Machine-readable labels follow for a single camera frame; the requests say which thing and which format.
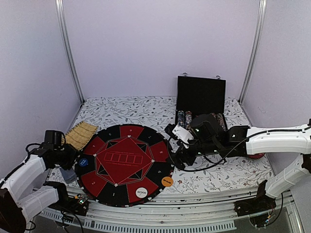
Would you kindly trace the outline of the blue small blind button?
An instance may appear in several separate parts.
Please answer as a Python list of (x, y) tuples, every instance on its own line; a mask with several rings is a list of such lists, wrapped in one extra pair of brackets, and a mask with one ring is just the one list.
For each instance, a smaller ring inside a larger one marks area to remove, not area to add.
[(78, 165), (80, 167), (86, 167), (88, 165), (88, 159), (86, 159), (86, 158), (80, 159), (79, 162), (78, 162)]

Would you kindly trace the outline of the blue checkered card deck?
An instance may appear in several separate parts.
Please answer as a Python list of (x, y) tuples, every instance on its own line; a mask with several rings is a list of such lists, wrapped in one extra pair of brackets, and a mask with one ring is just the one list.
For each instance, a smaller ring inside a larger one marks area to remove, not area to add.
[(70, 184), (70, 183), (73, 183), (74, 181), (76, 181), (77, 176), (76, 176), (76, 173), (75, 173), (73, 168), (63, 169), (61, 167), (59, 170), (60, 170), (66, 184)]

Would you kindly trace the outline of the orange big blind button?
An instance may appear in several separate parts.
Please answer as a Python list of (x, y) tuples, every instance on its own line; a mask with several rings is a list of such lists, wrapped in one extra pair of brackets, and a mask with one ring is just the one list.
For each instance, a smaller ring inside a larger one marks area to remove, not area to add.
[(164, 187), (170, 187), (173, 185), (173, 179), (169, 176), (163, 177), (161, 183)]

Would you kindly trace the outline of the white dealer button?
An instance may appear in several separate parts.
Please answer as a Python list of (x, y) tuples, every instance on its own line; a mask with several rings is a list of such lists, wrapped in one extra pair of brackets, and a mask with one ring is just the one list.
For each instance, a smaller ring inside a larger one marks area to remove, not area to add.
[(139, 187), (135, 194), (139, 199), (143, 199), (148, 196), (148, 190), (145, 187)]

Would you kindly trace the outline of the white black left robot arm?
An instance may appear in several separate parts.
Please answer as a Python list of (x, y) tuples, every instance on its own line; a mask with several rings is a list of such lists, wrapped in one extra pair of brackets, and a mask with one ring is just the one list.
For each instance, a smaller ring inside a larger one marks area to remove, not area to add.
[(71, 170), (79, 151), (68, 144), (61, 131), (47, 130), (44, 141), (27, 151), (25, 160), (0, 182), (0, 227), (9, 233), (23, 233), (30, 220), (55, 204), (62, 211), (72, 207), (64, 183), (35, 181), (47, 170), (60, 166)]

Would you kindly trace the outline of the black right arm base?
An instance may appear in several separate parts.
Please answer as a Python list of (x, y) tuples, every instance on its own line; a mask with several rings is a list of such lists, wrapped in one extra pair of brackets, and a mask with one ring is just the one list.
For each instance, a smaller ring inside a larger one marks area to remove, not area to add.
[(234, 202), (234, 211), (238, 216), (251, 215), (262, 211), (274, 209), (276, 199), (266, 196), (251, 199), (239, 200)]

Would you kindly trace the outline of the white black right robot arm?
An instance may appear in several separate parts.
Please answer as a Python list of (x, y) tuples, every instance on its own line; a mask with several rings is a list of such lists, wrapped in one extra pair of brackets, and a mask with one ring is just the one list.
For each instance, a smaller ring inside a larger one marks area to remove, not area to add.
[(193, 165), (196, 157), (218, 154), (228, 157), (248, 157), (265, 153), (291, 152), (297, 158), (276, 176), (263, 181), (251, 207), (261, 212), (282, 192), (311, 173), (311, 125), (287, 128), (235, 126), (224, 130), (212, 114), (193, 119), (188, 129), (168, 124), (165, 133), (179, 142), (170, 160), (180, 170)]

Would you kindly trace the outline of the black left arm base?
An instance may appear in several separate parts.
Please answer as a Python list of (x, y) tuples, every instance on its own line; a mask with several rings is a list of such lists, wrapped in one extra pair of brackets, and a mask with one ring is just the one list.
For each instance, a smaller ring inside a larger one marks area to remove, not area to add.
[(75, 196), (68, 196), (65, 202), (57, 202), (49, 206), (51, 209), (68, 213), (74, 213), (78, 216), (86, 216), (89, 207), (89, 197), (82, 194), (77, 194)]

